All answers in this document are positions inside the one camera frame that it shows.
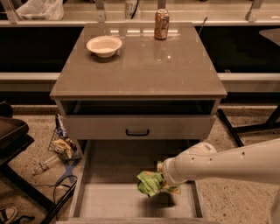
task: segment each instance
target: plastic bottle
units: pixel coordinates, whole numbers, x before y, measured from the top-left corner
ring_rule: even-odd
[[[39,175],[55,166],[58,162],[60,162],[60,158],[57,155],[49,157],[47,160],[39,162],[38,166],[34,168],[32,174]]]

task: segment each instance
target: black handle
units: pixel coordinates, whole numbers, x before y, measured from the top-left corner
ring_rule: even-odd
[[[147,129],[145,133],[130,133],[130,131],[126,129],[125,134],[128,137],[147,137],[150,134],[150,130]]]

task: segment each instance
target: soda can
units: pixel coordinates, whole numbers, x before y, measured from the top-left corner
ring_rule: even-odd
[[[166,39],[169,27],[168,10],[157,10],[155,22],[155,39]]]

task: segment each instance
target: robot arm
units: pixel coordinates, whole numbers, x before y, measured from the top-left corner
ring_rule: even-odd
[[[222,152],[216,152],[210,143],[198,143],[166,159],[163,174],[169,186],[205,178],[280,185],[280,139]]]

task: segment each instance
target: plastic bag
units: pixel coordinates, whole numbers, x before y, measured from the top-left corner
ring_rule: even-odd
[[[64,15],[63,0],[29,0],[16,13],[22,20],[60,20]]]

